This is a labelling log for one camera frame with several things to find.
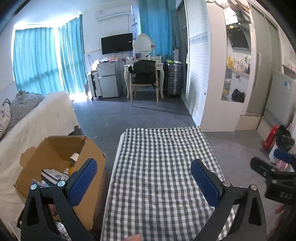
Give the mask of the person left hand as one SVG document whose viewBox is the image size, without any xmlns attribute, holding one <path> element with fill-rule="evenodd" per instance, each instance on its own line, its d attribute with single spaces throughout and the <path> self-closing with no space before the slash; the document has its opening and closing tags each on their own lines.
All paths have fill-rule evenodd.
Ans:
<svg viewBox="0 0 296 241">
<path fill-rule="evenodd" d="M 142 241 L 142 236 L 140 234 L 135 234 L 135 235 L 126 237 L 122 241 Z"/>
</svg>

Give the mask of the person right hand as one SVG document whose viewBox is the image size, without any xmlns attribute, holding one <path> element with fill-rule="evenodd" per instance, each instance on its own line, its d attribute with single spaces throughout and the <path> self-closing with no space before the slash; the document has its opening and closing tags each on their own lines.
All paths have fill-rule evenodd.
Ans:
<svg viewBox="0 0 296 241">
<path fill-rule="evenodd" d="M 281 205 L 275 210 L 275 214 L 286 215 L 289 212 L 289 207 L 287 205 Z"/>
</svg>

